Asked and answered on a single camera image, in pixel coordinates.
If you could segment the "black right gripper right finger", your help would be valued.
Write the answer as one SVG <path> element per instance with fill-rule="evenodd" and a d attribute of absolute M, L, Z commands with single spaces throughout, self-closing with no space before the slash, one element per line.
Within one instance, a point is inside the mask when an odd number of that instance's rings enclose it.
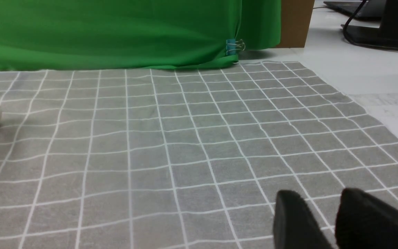
<path fill-rule="evenodd" d="M 358 188 L 345 188 L 335 238 L 340 249 L 398 249 L 398 210 Z"/>

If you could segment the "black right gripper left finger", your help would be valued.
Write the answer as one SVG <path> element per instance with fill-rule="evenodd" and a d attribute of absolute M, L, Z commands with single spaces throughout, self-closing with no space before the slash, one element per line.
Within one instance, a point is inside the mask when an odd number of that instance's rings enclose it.
<path fill-rule="evenodd" d="M 272 225 L 275 249 L 331 249 L 305 200 L 295 191 L 280 190 Z"/>

